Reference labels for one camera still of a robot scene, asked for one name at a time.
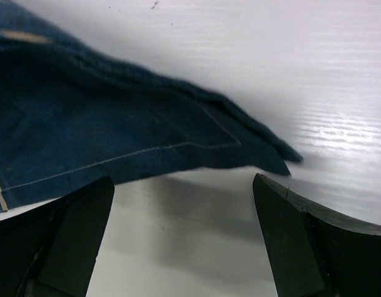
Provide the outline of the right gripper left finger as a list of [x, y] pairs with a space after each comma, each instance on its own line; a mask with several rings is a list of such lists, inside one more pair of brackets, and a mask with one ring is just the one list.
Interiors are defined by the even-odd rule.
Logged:
[[0, 221], [0, 296], [85, 296], [112, 207], [98, 179]]

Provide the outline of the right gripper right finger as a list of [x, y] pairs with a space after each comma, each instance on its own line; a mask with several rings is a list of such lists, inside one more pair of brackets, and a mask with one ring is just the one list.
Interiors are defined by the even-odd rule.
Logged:
[[381, 297], [381, 225], [257, 174], [253, 196], [278, 296]]

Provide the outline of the dark blue cloth placemat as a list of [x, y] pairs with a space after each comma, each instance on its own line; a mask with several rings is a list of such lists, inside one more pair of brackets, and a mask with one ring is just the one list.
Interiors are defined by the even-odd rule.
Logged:
[[0, 213], [197, 168], [289, 176], [302, 157], [220, 93], [81, 43], [0, 1]]

